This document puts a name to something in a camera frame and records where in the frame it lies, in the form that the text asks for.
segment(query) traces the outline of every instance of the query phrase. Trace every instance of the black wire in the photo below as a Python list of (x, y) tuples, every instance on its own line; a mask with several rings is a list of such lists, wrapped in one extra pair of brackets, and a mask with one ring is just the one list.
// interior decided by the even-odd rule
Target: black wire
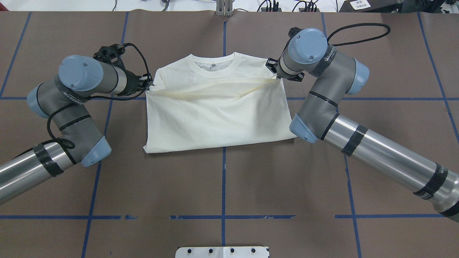
[(295, 8), (296, 8), (300, 3), (304, 3), (304, 8), (306, 9), (306, 6), (307, 6), (306, 1), (298, 1), (297, 4), (293, 7), (293, 9), (292, 9), (291, 12), (294, 12), (294, 11), (295, 11)]
[(169, 2), (170, 2), (170, 0), (167, 0), (167, 1), (166, 1), (166, 6), (164, 7), (164, 9), (163, 9), (162, 11), (166, 11), (166, 10), (168, 9), (168, 7), (169, 7)]
[[(62, 107), (62, 108), (59, 108), (58, 110), (56, 110), (55, 112), (53, 112), (53, 113), (48, 117), (48, 121), (46, 122), (46, 129), (48, 130), (48, 134), (50, 135), (51, 140), (44, 141), (44, 142), (42, 142), (41, 144), (45, 145), (45, 144), (47, 144), (47, 143), (56, 142), (56, 143), (58, 143), (64, 150), (65, 150), (65, 149), (74, 149), (74, 148), (75, 148), (75, 144), (74, 144), (72, 141), (67, 140), (67, 139), (63, 139), (63, 138), (56, 138), (56, 137), (54, 136), (53, 132), (51, 131), (51, 120), (53, 119), (53, 117), (54, 117), (55, 115), (57, 115), (59, 112), (61, 112), (62, 110), (65, 110), (65, 109), (67, 109), (67, 108), (69, 108), (69, 107), (72, 107), (72, 106), (75, 106), (75, 105), (76, 105), (76, 103), (72, 103), (72, 104), (68, 104), (68, 105), (66, 105), (66, 106), (64, 106), (64, 107)], [(28, 150), (22, 152), (21, 154), (17, 155), (17, 156), (14, 157), (13, 159), (15, 159), (15, 158), (17, 158), (17, 157), (19, 157), (19, 156), (21, 156), (21, 155), (23, 155), (23, 154), (25, 154), (25, 153), (31, 151), (31, 150), (33, 150), (33, 148), (30, 148), (30, 149), (28, 149)]]
[(432, 8), (431, 8), (430, 13), (434, 13), (436, 11), (435, 6), (437, 5), (437, 0), (433, 0), (431, 2), (431, 5), (432, 5)]
[[(142, 57), (142, 60), (145, 64), (145, 69), (146, 69), (146, 74), (147, 76), (150, 75), (150, 70), (148, 70), (148, 65), (146, 63), (146, 60), (145, 60), (145, 57), (143, 56), (142, 52), (139, 50), (139, 48), (137, 48), (136, 45), (132, 44), (132, 43), (124, 43), (123, 44), (125, 47), (126, 46), (132, 46), (135, 48), (135, 50), (137, 50), (137, 52), (139, 53), (140, 57)], [(129, 100), (133, 100), (135, 98), (137, 98), (138, 96), (142, 95), (145, 90), (146, 90), (146, 87), (147, 87), (147, 84), (146, 86), (140, 91), (139, 94), (135, 95), (134, 97), (129, 97), (129, 98), (113, 98), (113, 97), (107, 97), (107, 96), (91, 96), (91, 97), (88, 97), (89, 100), (91, 99), (94, 99), (94, 98), (100, 98), (100, 99), (106, 99), (106, 100), (114, 100), (114, 101), (129, 101)]]
[(257, 11), (261, 9), (261, 6), (266, 2), (266, 11), (268, 11), (268, 2), (271, 4), (271, 0), (264, 0), (261, 2), (260, 6), (258, 7)]
[(362, 43), (362, 42), (366, 42), (366, 41), (370, 41), (370, 40), (375, 40), (375, 39), (380, 39), (386, 35), (388, 35), (390, 32), (391, 32), (391, 27), (389, 27), (389, 25), (387, 24), (383, 24), (383, 23), (371, 23), (371, 22), (367, 22), (367, 23), (357, 23), (357, 24), (352, 24), (352, 25), (347, 25), (347, 26), (344, 26), (344, 27), (341, 27), (337, 30), (335, 30), (332, 34), (330, 34), (330, 36), (328, 36), (327, 38), (327, 41), (330, 41), (331, 37), (333, 37), (333, 35), (335, 35), (336, 33), (344, 30), (344, 29), (348, 29), (348, 28), (354, 28), (354, 27), (360, 27), (360, 26), (379, 26), (379, 27), (385, 27), (387, 29), (386, 33), (382, 34), (382, 35), (379, 35), (377, 37), (373, 37), (373, 38), (369, 38), (369, 39), (363, 39), (363, 40), (358, 40), (358, 41), (352, 41), (352, 42), (346, 42), (346, 43), (340, 43), (340, 44), (332, 44), (334, 46), (344, 46), (344, 45), (351, 45), (351, 44), (357, 44), (357, 43)]
[(53, 117), (55, 115), (57, 115), (59, 112), (69, 108), (69, 107), (72, 107), (72, 106), (75, 106), (76, 103), (71, 103), (71, 104), (68, 104), (64, 107), (61, 107), (59, 108), (58, 110), (54, 111), (49, 117), (48, 117), (48, 122), (46, 123), (46, 129), (48, 130), (48, 134), (50, 135), (51, 139), (57, 143), (59, 143), (63, 148), (67, 148), (67, 149), (73, 149), (75, 148), (75, 144), (73, 142), (71, 142), (70, 140), (67, 140), (67, 139), (62, 139), (62, 138), (56, 138), (53, 134), (53, 132), (51, 131), (51, 120), (53, 119)]
[(292, 9), (291, 12), (294, 12), (294, 11), (295, 11), (295, 8), (296, 8), (300, 3), (304, 3), (304, 10), (303, 10), (303, 12), (313, 11), (314, 8), (317, 10), (317, 5), (315, 4), (315, 3), (317, 3), (317, 1), (315, 1), (315, 2), (312, 2), (312, 1), (298, 1), (297, 4), (293, 7), (293, 9)]
[[(51, 139), (51, 140), (44, 141), (44, 142), (42, 142), (41, 144), (45, 145), (45, 144), (48, 144), (48, 143), (51, 143), (51, 142), (56, 142), (56, 141), (53, 140), (53, 139)], [(23, 154), (26, 154), (27, 152), (29, 152), (29, 151), (31, 151), (31, 150), (33, 150), (33, 148), (30, 148), (30, 149), (28, 149), (28, 150), (26, 150), (26, 151), (23, 151), (21, 154), (17, 155), (17, 156), (14, 157), (13, 159), (15, 159), (15, 158), (17, 158), (17, 157), (19, 157), (19, 156), (21, 156), (21, 155), (23, 155)]]

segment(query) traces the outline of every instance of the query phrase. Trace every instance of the grid line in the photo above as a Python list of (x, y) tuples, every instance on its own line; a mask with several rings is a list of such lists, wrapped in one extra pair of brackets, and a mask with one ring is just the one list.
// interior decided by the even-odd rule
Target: grid line
[(6, 83), (8, 82), (8, 77), (10, 76), (11, 69), (13, 68), (14, 61), (16, 59), (17, 52), (19, 50), (19, 47), (21, 46), (22, 39), (24, 38), (24, 34), (26, 33), (27, 25), (28, 22), (30, 21), (30, 16), (32, 15), (32, 12), (30, 11), (29, 14), (27, 15), (27, 20), (24, 24), (24, 28), (22, 29), (21, 36), (19, 37), (19, 40), (16, 45), (16, 49), (14, 50), (13, 58), (11, 59), (10, 66), (8, 67), (8, 71), (6, 71), (5, 75), (5, 80), (3, 80), (3, 85), (0, 89), (0, 97), (3, 95), (3, 91), (5, 91)]
[[(121, 36), (121, 44), (124, 43), (124, 37), (126, 35), (126, 27), (128, 25), (128, 18), (129, 18), (129, 12), (126, 12), (126, 17), (124, 19), (124, 27), (123, 27), (123, 35)], [(107, 111), (107, 118), (105, 121), (105, 128), (104, 128), (104, 135), (107, 135), (107, 129), (108, 129), (108, 124), (110, 122), (110, 115), (112, 113), (112, 106), (113, 106), (113, 100), (110, 100), (109, 106), (108, 106), (108, 111)], [(92, 192), (92, 198), (91, 198), (91, 205), (90, 205), (90, 210), (89, 210), (89, 216), (88, 216), (88, 223), (86, 225), (86, 233), (84, 235), (84, 241), (83, 241), (83, 249), (81, 251), (81, 258), (84, 258), (86, 255), (86, 247), (88, 246), (88, 240), (89, 240), (89, 233), (91, 230), (91, 222), (92, 222), (92, 217), (93, 217), (93, 212), (94, 212), (94, 204), (95, 204), (95, 197), (97, 194), (97, 186), (99, 184), (99, 177), (101, 174), (101, 167), (102, 167), (102, 161), (99, 161), (97, 164), (97, 172), (95, 174), (95, 180), (94, 180), (94, 188)]]
[(451, 114), (451, 109), (449, 108), (449, 104), (448, 104), (448, 101), (447, 101), (446, 95), (445, 95), (445, 90), (443, 89), (443, 85), (442, 85), (442, 82), (440, 80), (440, 76), (438, 75), (437, 67), (435, 65), (435, 62), (433, 61), (433, 57), (432, 57), (432, 53), (430, 51), (429, 43), (427, 42), (427, 38), (425, 36), (424, 26), (422, 25), (422, 19), (421, 19), (420, 12), (418, 12), (418, 20), (419, 20), (419, 26), (420, 26), (421, 32), (422, 32), (422, 38), (424, 39), (425, 48), (427, 49), (427, 53), (429, 54), (429, 58), (430, 58), (430, 61), (431, 61), (431, 64), (432, 64), (432, 68), (433, 68), (433, 71), (435, 73), (435, 77), (436, 77), (437, 82), (438, 82), (438, 87), (440, 87), (440, 91), (442, 93), (443, 101), (445, 102), (446, 110), (448, 112), (449, 120), (451, 121), (451, 125), (453, 127), (454, 134), (456, 135), (456, 140), (457, 140), (457, 142), (459, 144), (459, 134), (458, 134), (458, 130), (456, 128), (456, 123), (454, 122), (453, 115)]
[[(0, 215), (0, 219), (88, 219), (88, 215)], [(121, 219), (121, 215), (99, 215), (92, 219)]]
[[(326, 31), (326, 23), (325, 23), (325, 15), (321, 13), (322, 15), (322, 26), (324, 27), (324, 35), (326, 38), (327, 36), (327, 31)], [(346, 171), (346, 176), (347, 176), (347, 193), (349, 194), (349, 204), (351, 206), (351, 213), (352, 213), (352, 222), (353, 222), (353, 227), (354, 227), (354, 236), (355, 236), (355, 244), (357, 248), (357, 255), (358, 258), (362, 258), (362, 250), (360, 248), (360, 238), (358, 236), (358, 226), (357, 226), (357, 219), (355, 217), (355, 207), (354, 207), (354, 199), (352, 195), (352, 186), (351, 186), (351, 177), (349, 175), (349, 167), (347, 165), (347, 157), (344, 155), (344, 164), (345, 164), (345, 171)]]
[(445, 218), (439, 213), (434, 214), (337, 214), (336, 219), (399, 219), (399, 218)]

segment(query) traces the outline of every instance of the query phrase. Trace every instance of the folded shirt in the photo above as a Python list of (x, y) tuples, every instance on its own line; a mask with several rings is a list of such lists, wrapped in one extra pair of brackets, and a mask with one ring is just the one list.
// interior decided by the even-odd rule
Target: folded shirt
[(147, 153), (286, 140), (291, 117), (266, 59), (189, 55), (157, 70), (146, 92)]

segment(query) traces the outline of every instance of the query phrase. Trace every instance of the gray robot arm segment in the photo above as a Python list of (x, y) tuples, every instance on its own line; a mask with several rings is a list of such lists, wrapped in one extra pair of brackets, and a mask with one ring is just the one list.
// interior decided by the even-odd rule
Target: gray robot arm segment
[(279, 78), (297, 80), (302, 71), (317, 77), (290, 130), (311, 143), (321, 139), (381, 171), (459, 222), (458, 174), (337, 113), (343, 96), (356, 94), (366, 83), (369, 70), (324, 38), (319, 30), (301, 30), (291, 35), (279, 60), (267, 62)]

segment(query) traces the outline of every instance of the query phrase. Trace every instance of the black tape band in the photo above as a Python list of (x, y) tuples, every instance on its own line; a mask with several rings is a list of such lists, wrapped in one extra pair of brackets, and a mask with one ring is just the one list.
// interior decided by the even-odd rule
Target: black tape band
[(317, 93), (317, 92), (314, 92), (314, 91), (310, 91), (309, 94), (314, 95), (314, 96), (316, 96), (316, 97), (318, 97), (318, 98), (323, 99), (324, 101), (326, 101), (326, 102), (332, 104), (334, 107), (338, 107), (338, 104), (337, 104), (336, 102), (334, 102), (333, 100), (331, 100), (331, 99), (325, 97), (324, 95), (321, 95), (321, 94), (319, 94), (319, 93)]
[(37, 144), (32, 148), (34, 150), (35, 155), (37, 156), (40, 163), (43, 167), (50, 173), (51, 176), (56, 177), (62, 174), (64, 171), (51, 159), (48, 151), (45, 149), (45, 146), (40, 143)]
[(82, 96), (79, 96), (75, 92), (73, 92), (71, 89), (67, 88), (62, 82), (58, 79), (55, 79), (55, 85), (57, 89), (67, 98), (69, 98), (71, 101), (77, 103), (78, 105), (82, 105), (86, 102), (88, 102), (89, 99), (84, 98)]
[(421, 197), (424, 200), (429, 200), (433, 197), (433, 195), (440, 189), (443, 183), (448, 176), (448, 169), (442, 167), (437, 163), (437, 168), (435, 169), (435, 173), (430, 178), (429, 182), (422, 187), (421, 190), (414, 192), (415, 195)]
[(349, 139), (349, 141), (347, 142), (346, 146), (344, 146), (344, 148), (343, 148), (343, 150), (341, 152), (344, 153), (344, 155), (350, 157), (354, 153), (355, 149), (360, 144), (362, 139), (364, 138), (364, 136), (367, 133), (367, 131), (368, 131), (368, 128), (366, 128), (365, 126), (359, 124), (357, 126), (357, 129), (352, 134), (351, 138)]
[(322, 75), (322, 73), (325, 71), (325, 69), (330, 66), (331, 61), (336, 56), (336, 47), (333, 45), (328, 45), (327, 51), (325, 52), (325, 55), (322, 57), (322, 59), (319, 61), (319, 63), (316, 65), (316, 67), (309, 73), (314, 77), (319, 77)]
[(71, 126), (71, 125), (73, 125), (73, 124), (76, 124), (76, 123), (80, 122), (81, 120), (85, 120), (85, 119), (87, 119), (87, 118), (90, 118), (90, 117), (91, 117), (91, 115), (89, 115), (89, 114), (87, 114), (87, 115), (85, 115), (85, 116), (82, 116), (82, 117), (79, 117), (79, 118), (77, 118), (77, 119), (75, 119), (75, 120), (73, 120), (73, 121), (71, 121), (71, 122), (68, 122), (68, 123), (66, 123), (65, 125), (59, 127), (59, 131), (62, 132), (65, 128), (67, 128), (67, 127), (69, 127), (69, 126)]
[(454, 204), (451, 208), (447, 209), (444, 212), (440, 212), (441, 215), (445, 217), (451, 217), (459, 213), (459, 201)]
[(340, 114), (336, 113), (336, 115), (333, 117), (333, 119), (330, 121), (330, 123), (327, 125), (327, 128), (325, 128), (324, 133), (322, 134), (322, 137), (320, 138), (321, 140), (325, 139), (325, 136), (327, 135), (328, 131), (330, 130), (330, 127), (332, 124), (335, 122), (335, 120), (338, 118)]

